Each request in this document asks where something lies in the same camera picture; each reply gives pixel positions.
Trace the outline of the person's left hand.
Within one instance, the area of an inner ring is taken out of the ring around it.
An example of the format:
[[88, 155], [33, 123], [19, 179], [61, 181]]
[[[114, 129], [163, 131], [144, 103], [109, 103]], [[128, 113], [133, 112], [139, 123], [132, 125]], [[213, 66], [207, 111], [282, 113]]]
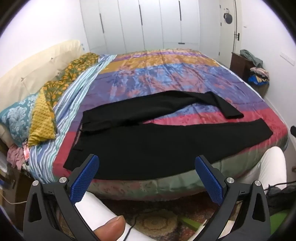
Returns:
[[101, 241], [117, 241], [125, 231], [125, 218], [121, 216], [110, 219], [93, 232]]

